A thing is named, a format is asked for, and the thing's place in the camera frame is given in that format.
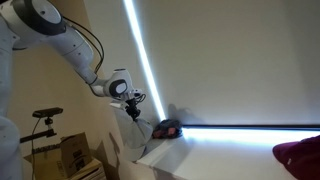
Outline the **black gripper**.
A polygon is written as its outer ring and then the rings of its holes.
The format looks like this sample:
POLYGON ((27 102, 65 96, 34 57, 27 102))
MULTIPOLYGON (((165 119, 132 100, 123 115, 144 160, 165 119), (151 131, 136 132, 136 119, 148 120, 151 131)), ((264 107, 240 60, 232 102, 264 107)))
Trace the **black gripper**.
POLYGON ((136 121, 136 119, 141 114, 141 110, 137 108, 137 105, 139 103, 140 103, 140 98, 132 98, 132 99, 126 100, 127 106, 125 107, 125 109, 133 121, 136 121))

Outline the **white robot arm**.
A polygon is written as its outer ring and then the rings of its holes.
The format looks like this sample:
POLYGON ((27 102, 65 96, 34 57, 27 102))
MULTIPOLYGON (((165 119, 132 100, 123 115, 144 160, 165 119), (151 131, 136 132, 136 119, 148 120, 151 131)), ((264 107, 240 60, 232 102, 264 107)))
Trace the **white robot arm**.
POLYGON ((103 80, 90 67, 93 50, 48 0, 3 0, 0 8, 0 180, 22 180, 20 133, 7 118, 13 52, 47 44, 54 48, 97 97, 110 97, 124 106, 132 119, 140 115, 137 99, 142 92, 133 87, 125 69, 116 69, 103 80))

